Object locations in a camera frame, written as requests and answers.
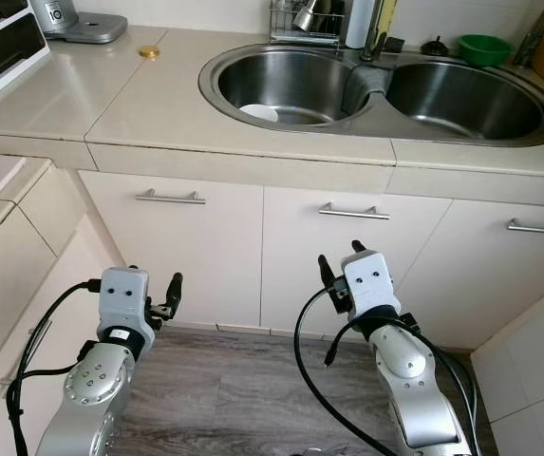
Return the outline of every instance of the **green bowl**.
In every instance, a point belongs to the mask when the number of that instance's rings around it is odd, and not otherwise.
[[[514,50],[495,36],[463,35],[460,38],[460,57],[476,67],[493,67],[501,64]]]

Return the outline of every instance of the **electric kettle base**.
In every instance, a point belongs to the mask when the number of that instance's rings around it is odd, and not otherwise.
[[[115,14],[80,12],[78,20],[67,28],[45,31],[48,40],[62,39],[70,43],[101,45],[116,40],[128,27],[128,20]]]

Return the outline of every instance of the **gold coin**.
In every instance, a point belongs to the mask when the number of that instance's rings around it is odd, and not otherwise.
[[[141,46],[139,55],[146,59],[155,59],[159,56],[159,48],[157,46]]]

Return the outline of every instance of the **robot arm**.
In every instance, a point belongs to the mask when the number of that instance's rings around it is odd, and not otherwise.
[[[354,241],[356,253],[342,261],[344,275],[335,278],[324,256],[318,258],[321,275],[338,313],[348,320],[377,315],[399,317],[401,303],[394,295],[384,256]],[[410,332],[366,319],[358,323],[374,353],[375,364],[390,399],[390,417],[396,425],[401,455],[472,455],[460,422],[435,378],[433,353]]]
[[[148,274],[132,268],[103,273],[99,342],[66,376],[63,402],[48,425],[38,456],[103,456],[125,408],[140,356],[154,343],[161,319],[172,318],[182,275],[173,276],[166,303],[151,306]]]

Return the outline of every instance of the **silver drawer handle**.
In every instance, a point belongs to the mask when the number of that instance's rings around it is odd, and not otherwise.
[[[176,197],[157,197],[156,190],[150,188],[140,195],[136,195],[135,198],[140,201],[161,201],[161,202],[182,202],[185,204],[206,204],[206,199],[198,198],[197,192],[192,192],[187,198]]]
[[[46,337],[47,330],[50,329],[51,325],[52,325],[52,320],[48,320],[46,322],[46,324],[44,325],[44,327],[42,328],[42,330],[40,330],[40,332],[35,337],[35,340],[33,340],[33,351],[30,353],[30,355],[27,358],[27,364],[31,362],[31,359],[33,358],[33,355],[35,354],[35,352],[37,352],[37,349],[39,348],[40,344],[44,340],[44,337]],[[33,331],[35,331],[34,328],[28,330],[28,333],[33,334]],[[22,357],[23,357],[23,354],[21,352],[20,356],[16,360],[16,363],[14,363],[14,367],[9,372],[9,374],[6,375],[3,378],[0,378],[0,385],[2,385],[4,387],[7,387],[7,386],[9,386],[10,383],[12,383],[12,381],[14,380],[14,375],[16,375],[16,371],[18,371],[18,365],[19,365]]]
[[[358,217],[360,219],[379,219],[389,220],[389,214],[380,214],[377,212],[377,206],[373,206],[364,212],[339,211],[332,208],[332,202],[328,202],[318,210],[318,214],[327,216]]]
[[[518,221],[518,218],[511,219],[507,224],[506,228],[511,231],[524,231],[527,233],[544,233],[544,228],[538,228],[535,226],[523,226]]]

